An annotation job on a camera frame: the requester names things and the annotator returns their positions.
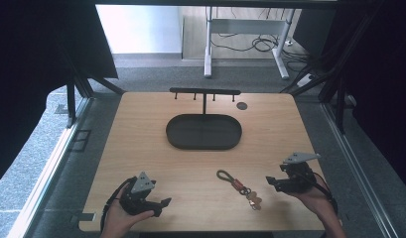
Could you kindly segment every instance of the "human hand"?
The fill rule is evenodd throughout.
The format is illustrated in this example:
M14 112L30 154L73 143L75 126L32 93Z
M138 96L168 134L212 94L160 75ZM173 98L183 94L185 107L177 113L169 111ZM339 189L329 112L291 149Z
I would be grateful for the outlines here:
M315 175L315 179L317 180L318 185L323 187L325 190L329 191L329 188L327 187L326 183L320 176ZM328 198L326 197L326 195L323 194L320 190L318 190L314 186L309 191L304 192L304 193L289 192L286 194L294 196L294 197L298 198L299 200L301 200L302 203L304 203L304 205L308 209L310 209L312 212L314 212L317 215L319 215L319 213L324 212L329 209L334 211L333 206L328 201Z
M121 197L125 187L128 185L126 183L116 195L109 210L106 214L106 220L104 221L104 228L101 232L100 238L120 238L123 237L131 227L142 220L148 219L154 215L154 211L145 211L138 215L128 214L119 203L119 198Z
M318 175L315 175L315 178L318 185L329 191L323 178ZM313 186L309 191L304 193L292 192L287 194L298 198L308 209L317 214L326 229L327 237L345 238L345 233L342 230L333 205L319 189Z

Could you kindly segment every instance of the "keychain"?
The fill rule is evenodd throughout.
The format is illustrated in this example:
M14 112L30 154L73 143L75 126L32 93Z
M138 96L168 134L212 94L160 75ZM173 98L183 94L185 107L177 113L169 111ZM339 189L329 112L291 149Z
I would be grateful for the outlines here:
M246 187L240 182L238 179L232 177L228 172L224 170L219 170L217 171L217 177L219 179L225 180L230 182L230 184L237 190L241 195L244 195L246 199L249 201L249 205L252 207L254 210L261 210L261 201L262 199L260 197L257 197L257 193L255 191L252 191L251 188Z

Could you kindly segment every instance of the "white wall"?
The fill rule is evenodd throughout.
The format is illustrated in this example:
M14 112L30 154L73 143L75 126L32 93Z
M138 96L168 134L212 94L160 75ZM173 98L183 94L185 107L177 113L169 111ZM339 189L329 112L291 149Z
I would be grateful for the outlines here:
M96 5L113 54L182 52L177 6Z

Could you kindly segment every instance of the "black curtain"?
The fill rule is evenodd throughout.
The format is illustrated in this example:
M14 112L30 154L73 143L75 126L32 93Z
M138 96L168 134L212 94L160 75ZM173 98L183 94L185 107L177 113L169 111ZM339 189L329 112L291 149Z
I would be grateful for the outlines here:
M46 109L47 96L72 80L117 77L94 5L0 1L0 178Z
M405 2L383 2L348 63L353 116L406 184Z

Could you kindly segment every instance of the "wooden tabletop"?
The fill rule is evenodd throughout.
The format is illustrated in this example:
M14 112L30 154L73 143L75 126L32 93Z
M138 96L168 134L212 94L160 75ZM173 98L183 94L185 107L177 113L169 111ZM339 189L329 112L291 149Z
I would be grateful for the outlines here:
M236 107L247 104L246 110ZM226 114L242 126L239 144L226 151L185 151L169 144L166 125L179 114L202 113L203 96L170 92L125 93L116 113L80 221L83 231L98 231L101 210L126 179L146 172L157 181L147 200L171 197L160 217L133 227L136 231L273 231L322 230L316 215L299 200L267 183L266 176L286 179L279 165L294 152L313 153L296 103L288 94L242 93L207 97L206 113ZM322 174L317 160L309 161ZM262 198L253 210L245 196L216 176L226 170Z

